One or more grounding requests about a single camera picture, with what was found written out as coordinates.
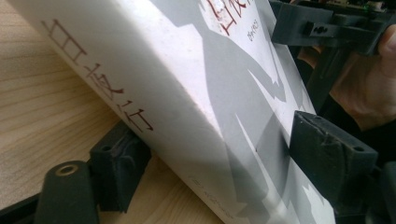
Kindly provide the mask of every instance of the red ink writing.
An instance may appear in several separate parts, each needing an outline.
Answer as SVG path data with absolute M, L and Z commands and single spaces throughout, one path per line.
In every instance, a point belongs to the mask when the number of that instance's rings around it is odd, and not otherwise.
M 247 8 L 246 3 L 241 3 L 241 0 L 228 0 L 226 6 L 224 0 L 206 0 L 212 9 L 213 14 L 219 22 L 223 31 L 230 35 L 230 28 L 237 24 L 235 18 L 242 18 L 243 9 Z
M 42 21 L 42 23 L 49 32 L 49 38 L 51 38 L 51 40 L 64 52 L 64 54 L 69 59 L 72 60 L 74 64 L 78 65 L 78 57 L 81 55 L 87 55 L 87 52 L 57 20 L 53 20 L 51 27 L 49 27 L 44 21 Z
M 100 67 L 99 63 L 95 64 L 94 68 L 89 68 L 88 66 L 84 66 L 85 69 L 89 71 L 86 77 L 89 77 L 95 86 L 110 100 L 114 99 L 114 93 L 122 94 L 123 89 L 114 90 L 111 88 L 110 83 L 107 80 L 105 74 L 99 74 L 96 70 Z
M 132 100 L 124 101 L 120 99 L 124 94 L 124 89 L 112 87 L 107 75 L 100 72 L 101 64 L 95 63 L 93 66 L 78 64 L 78 59 L 80 59 L 80 57 L 89 56 L 88 52 L 84 50 L 69 32 L 67 32 L 58 20 L 53 20 L 51 26 L 48 26 L 44 21 L 42 21 L 42 24 L 49 32 L 50 39 L 62 50 L 64 55 L 66 55 L 77 67 L 82 67 L 87 70 L 85 78 L 92 82 L 97 90 L 117 106 L 120 114 L 123 115 L 130 124 L 134 125 L 141 133 L 144 130 L 154 130 L 144 116 L 144 109 L 134 105 Z

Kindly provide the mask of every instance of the chinese characters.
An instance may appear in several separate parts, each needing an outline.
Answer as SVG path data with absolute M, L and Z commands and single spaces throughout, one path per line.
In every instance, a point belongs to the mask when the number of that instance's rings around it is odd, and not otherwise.
M 257 22 L 257 20 L 254 20 L 253 24 L 251 25 L 251 29 L 247 31 L 247 37 L 250 41 L 253 41 L 254 35 L 256 34 L 258 29 L 259 23 Z
M 153 131 L 152 125 L 145 117 L 145 110 L 134 105 L 131 99 L 124 100 L 124 88 L 113 87 L 107 75 L 101 72 L 101 64 L 81 64 L 82 57 L 89 57 L 88 52 L 70 35 L 69 32 L 60 24 L 58 20 L 53 20 L 51 25 L 42 21 L 48 31 L 49 38 L 56 44 L 62 53 L 70 59 L 77 67 L 86 70 L 83 76 L 87 82 L 94 84 L 96 89 L 101 92 L 114 106 L 117 107 L 120 115 L 124 116 L 129 124 L 136 127 L 139 132 Z
M 237 24 L 237 20 L 242 18 L 244 9 L 250 6 L 250 1 L 241 3 L 241 0 L 228 0 L 228 6 L 224 0 L 206 0 L 223 31 L 230 35 L 230 28 Z

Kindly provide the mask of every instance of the black plastic bracket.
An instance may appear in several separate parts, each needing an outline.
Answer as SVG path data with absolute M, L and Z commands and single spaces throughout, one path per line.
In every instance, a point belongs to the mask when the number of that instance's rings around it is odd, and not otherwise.
M 396 161 L 379 169 L 375 150 L 301 111 L 294 115 L 290 155 L 332 205 L 337 223 L 396 223 Z
M 272 41 L 288 46 L 323 46 L 306 86 L 317 114 L 322 113 L 332 85 L 351 51 L 377 53 L 381 35 L 396 23 L 395 13 L 358 10 L 301 1 L 299 5 L 270 1 L 276 14 Z
M 150 159 L 122 121 L 91 150 L 91 159 L 50 169 L 40 194 L 0 211 L 0 223 L 99 223 L 102 211 L 126 212 Z

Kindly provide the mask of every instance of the finger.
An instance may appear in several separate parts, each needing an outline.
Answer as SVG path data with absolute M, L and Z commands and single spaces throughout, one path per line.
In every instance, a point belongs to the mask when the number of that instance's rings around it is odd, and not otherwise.
M 396 58 L 396 25 L 391 25 L 382 34 L 378 43 L 378 52 L 386 58 Z
M 384 77 L 396 78 L 396 25 L 391 25 L 382 35 L 378 52 L 381 56 L 381 74 Z
M 315 68 L 318 62 L 320 53 L 313 48 L 301 48 L 297 59 L 303 60 L 308 63 L 311 67 Z
M 324 50 L 324 46 L 312 46 L 314 50 L 321 53 Z

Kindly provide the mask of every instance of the wooden surface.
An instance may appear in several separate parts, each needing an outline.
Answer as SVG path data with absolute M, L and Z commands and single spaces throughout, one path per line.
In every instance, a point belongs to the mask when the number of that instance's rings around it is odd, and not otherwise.
M 119 119 L 7 2 L 0 0 L 0 209 L 38 193 L 44 174 L 90 148 Z M 101 223 L 221 223 L 154 157 L 128 214 Z

